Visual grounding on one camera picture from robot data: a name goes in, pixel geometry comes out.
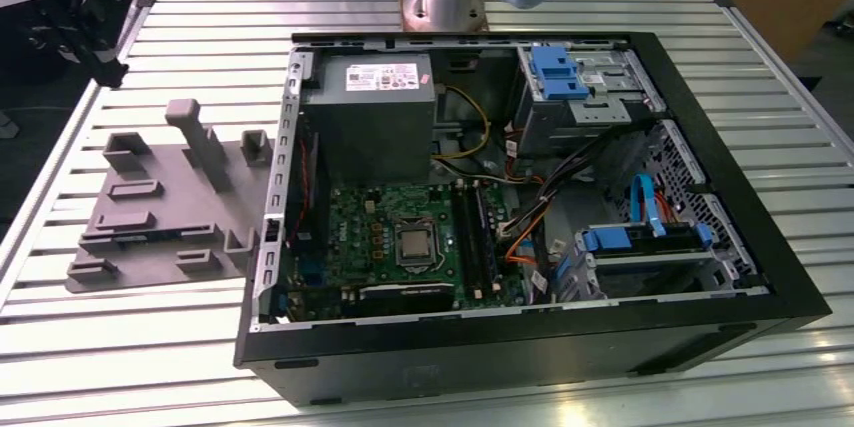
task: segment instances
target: ventilation grille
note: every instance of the ventilation grille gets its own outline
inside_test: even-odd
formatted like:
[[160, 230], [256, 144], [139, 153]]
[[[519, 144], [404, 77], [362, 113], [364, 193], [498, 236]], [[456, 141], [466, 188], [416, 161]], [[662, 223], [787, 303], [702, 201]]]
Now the ventilation grille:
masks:
[[[718, 215], [713, 209], [713, 202], [717, 202], [715, 196], [689, 192], [687, 187], [695, 184], [697, 180], [679, 154], [674, 138], [665, 129], [657, 133], [661, 135], [654, 133], [651, 137], [661, 139], [661, 142], [649, 147], [649, 157], [638, 164], [638, 171], [650, 174], [655, 184], [659, 187], [663, 186], [665, 198], [675, 206], [679, 218], [683, 221], [691, 219], [709, 225], [717, 237], [715, 250], [733, 254], [731, 261], [738, 272], [753, 273], [754, 269], [741, 248], [741, 242], [734, 240], [734, 231], [727, 229], [727, 219], [722, 218], [723, 214]], [[617, 213], [626, 222], [630, 220], [630, 182], [631, 178], [622, 195], [614, 196]]]

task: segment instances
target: motherboard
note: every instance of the motherboard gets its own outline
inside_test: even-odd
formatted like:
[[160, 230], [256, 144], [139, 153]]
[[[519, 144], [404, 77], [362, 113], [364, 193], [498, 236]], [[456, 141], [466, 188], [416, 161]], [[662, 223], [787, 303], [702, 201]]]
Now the motherboard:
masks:
[[507, 216], [495, 183], [334, 188], [326, 256], [299, 262], [306, 318], [522, 305], [494, 239]]

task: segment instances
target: blue drive bracket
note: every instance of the blue drive bracket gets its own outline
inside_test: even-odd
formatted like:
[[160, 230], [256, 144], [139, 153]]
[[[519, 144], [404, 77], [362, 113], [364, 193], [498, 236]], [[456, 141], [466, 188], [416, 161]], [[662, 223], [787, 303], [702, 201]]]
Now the blue drive bracket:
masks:
[[531, 47], [531, 71], [546, 100], [584, 100], [590, 89], [578, 78], [578, 64], [564, 47]]
[[662, 218], [658, 215], [658, 205], [655, 204], [655, 186], [653, 185], [653, 177], [647, 174], [635, 175], [631, 181], [631, 221], [641, 222], [643, 214], [641, 213], [641, 199], [638, 191], [643, 192], [643, 210], [646, 210], [647, 222], [653, 227], [653, 235], [661, 237], [667, 235]]
[[584, 232], [584, 247], [587, 252], [599, 249], [631, 249], [631, 240], [623, 227], [599, 227]]

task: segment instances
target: white table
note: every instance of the white table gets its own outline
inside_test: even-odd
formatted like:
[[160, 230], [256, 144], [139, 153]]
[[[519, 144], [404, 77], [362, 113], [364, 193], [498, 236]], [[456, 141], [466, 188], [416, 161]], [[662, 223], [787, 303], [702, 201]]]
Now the white table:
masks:
[[394, 31], [398, 3], [159, 0], [123, 49], [124, 87], [87, 89], [0, 247], [0, 423], [851, 425], [854, 149], [741, 14], [709, 0], [551, 0], [527, 12], [491, 0], [487, 11], [494, 31], [659, 34], [834, 314], [679, 375], [298, 412], [231, 366], [242, 279], [73, 295], [65, 269], [109, 133], [179, 141], [163, 121], [176, 97], [199, 99], [222, 140], [272, 131], [291, 33]]

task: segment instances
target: metal chassis frame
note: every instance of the metal chassis frame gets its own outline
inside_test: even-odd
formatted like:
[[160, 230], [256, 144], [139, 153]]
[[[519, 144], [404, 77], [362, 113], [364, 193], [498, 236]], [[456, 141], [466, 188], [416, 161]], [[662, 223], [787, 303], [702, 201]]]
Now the metal chassis frame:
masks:
[[[347, 332], [340, 329], [320, 327], [296, 329], [286, 332], [270, 332], [258, 324], [258, 301], [260, 294], [275, 284], [276, 273], [272, 269], [263, 271], [258, 282], [258, 272], [250, 276], [244, 291], [243, 314], [238, 335], [235, 365], [248, 367], [252, 362], [270, 360], [302, 359], [320, 357], [344, 352], [387, 351], [443, 347], [460, 343], [503, 342], [540, 336], [584, 335], [594, 332], [617, 332], [622, 330], [654, 329], [662, 326], [722, 324], [735, 325], [761, 320], [777, 319], [773, 330], [794, 329], [827, 315], [830, 309], [815, 288], [813, 281], [789, 247], [789, 244], [774, 224], [759, 197], [751, 188], [746, 176], [729, 153], [726, 145], [711, 126], [703, 110], [694, 98], [670, 57], [653, 34], [645, 33], [522, 33], [512, 34], [515, 43], [508, 45], [508, 36], [491, 34], [304, 34], [295, 35], [296, 47], [294, 58], [299, 58], [307, 49], [335, 48], [347, 50], [423, 50], [426, 48], [459, 47], [460, 43], [479, 48], [490, 45], [498, 48], [512, 48], [531, 42], [572, 40], [607, 40], [622, 38], [638, 52], [645, 69], [651, 77], [665, 102], [670, 106], [674, 120], [691, 145], [694, 154], [706, 170], [711, 184], [707, 188], [714, 192], [729, 208], [730, 218], [739, 229], [741, 237], [747, 245], [751, 257], [763, 271], [773, 294], [767, 296], [737, 297], [731, 299], [710, 299], [691, 301], [682, 305], [655, 303], [638, 305], [625, 303], [617, 307], [574, 309], [570, 313], [571, 326], [567, 326], [567, 311], [539, 313], [540, 325], [531, 326], [522, 316], [504, 316], [500, 329], [495, 327], [498, 319], [462, 317], [431, 323], [403, 322], [394, 325], [364, 325], [355, 322]], [[303, 79], [303, 65], [291, 60], [288, 83], [286, 86], [286, 104], [283, 124], [288, 115], [296, 112], [287, 109], [287, 102], [298, 99], [291, 88], [299, 88]], [[279, 149], [276, 142], [275, 157], [286, 155], [287, 162], [292, 146]], [[271, 219], [279, 219], [278, 212], [270, 212]], [[266, 265], [276, 266], [270, 254], [278, 257], [279, 243], [262, 243], [259, 258]], [[411, 339], [431, 339], [428, 342]]]

